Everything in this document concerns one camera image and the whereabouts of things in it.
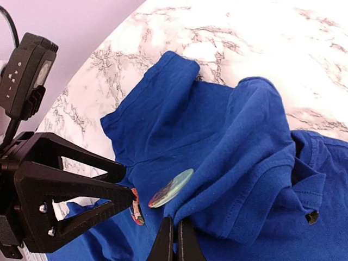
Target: blue cloth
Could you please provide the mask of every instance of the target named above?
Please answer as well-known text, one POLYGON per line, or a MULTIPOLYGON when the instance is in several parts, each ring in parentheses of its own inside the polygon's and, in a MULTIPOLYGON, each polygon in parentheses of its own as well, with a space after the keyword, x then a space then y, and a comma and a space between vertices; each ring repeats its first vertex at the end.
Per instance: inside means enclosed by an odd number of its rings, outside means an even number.
MULTIPOLYGON (((50 260, 146 260, 165 216, 175 226, 191 217, 208 260, 347 260, 348 144, 291 132, 268 80, 229 88, 195 80, 199 69, 165 53, 101 120, 146 225, 125 210, 50 260), (192 179, 172 201, 147 206, 189 168, 192 179), (314 210, 320 216, 309 225, 314 210)), ((69 207, 73 215, 93 206, 69 207)))

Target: black cable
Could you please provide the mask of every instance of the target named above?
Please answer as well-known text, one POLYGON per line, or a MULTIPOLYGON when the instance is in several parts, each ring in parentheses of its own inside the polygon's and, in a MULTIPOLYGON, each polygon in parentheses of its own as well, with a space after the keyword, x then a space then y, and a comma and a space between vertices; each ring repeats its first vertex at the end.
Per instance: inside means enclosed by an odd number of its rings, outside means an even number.
POLYGON ((18 38, 18 34, 17 34, 17 29, 15 27, 15 23, 13 22, 10 14, 1 5, 0 5, 0 13, 6 18, 8 24, 9 24, 9 26, 11 28, 11 31, 12 31, 12 37, 13 37, 13 42, 15 44, 15 48, 18 48, 18 46, 20 45, 20 40, 18 38))
POLYGON ((16 135, 20 122, 21 122, 20 119, 11 119, 5 133, 5 138, 2 144, 0 145, 0 152, 4 150, 8 145, 11 144, 14 136, 16 135))

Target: marble tabletop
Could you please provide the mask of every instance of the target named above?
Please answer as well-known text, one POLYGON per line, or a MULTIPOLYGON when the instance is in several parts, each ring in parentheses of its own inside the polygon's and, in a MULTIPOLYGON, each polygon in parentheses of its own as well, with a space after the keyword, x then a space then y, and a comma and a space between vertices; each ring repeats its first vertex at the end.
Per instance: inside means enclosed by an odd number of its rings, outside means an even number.
MULTIPOLYGON (((268 78, 283 98, 291 129, 348 141, 344 2, 311 0, 147 0, 88 58, 38 132, 114 159, 100 118, 168 50, 196 60, 207 82, 234 87, 245 77, 268 78)), ((65 168, 89 177, 101 173, 71 160, 65 168)))

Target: folded blue garment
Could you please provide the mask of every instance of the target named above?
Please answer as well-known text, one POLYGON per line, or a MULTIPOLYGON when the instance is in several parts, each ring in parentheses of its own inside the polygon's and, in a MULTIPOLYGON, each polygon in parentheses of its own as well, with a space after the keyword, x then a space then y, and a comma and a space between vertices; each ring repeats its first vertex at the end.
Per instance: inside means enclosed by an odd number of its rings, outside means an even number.
MULTIPOLYGON (((347 260, 348 144, 291 132, 268 80, 229 88, 195 80, 199 69, 165 53, 101 120, 127 166, 120 184, 137 189, 145 225, 125 210, 49 260, 146 260, 166 216, 175 226, 191 218, 208 260, 347 260), (189 168, 195 173, 173 200, 148 207, 189 168)), ((69 207, 74 215, 94 206, 69 207)))

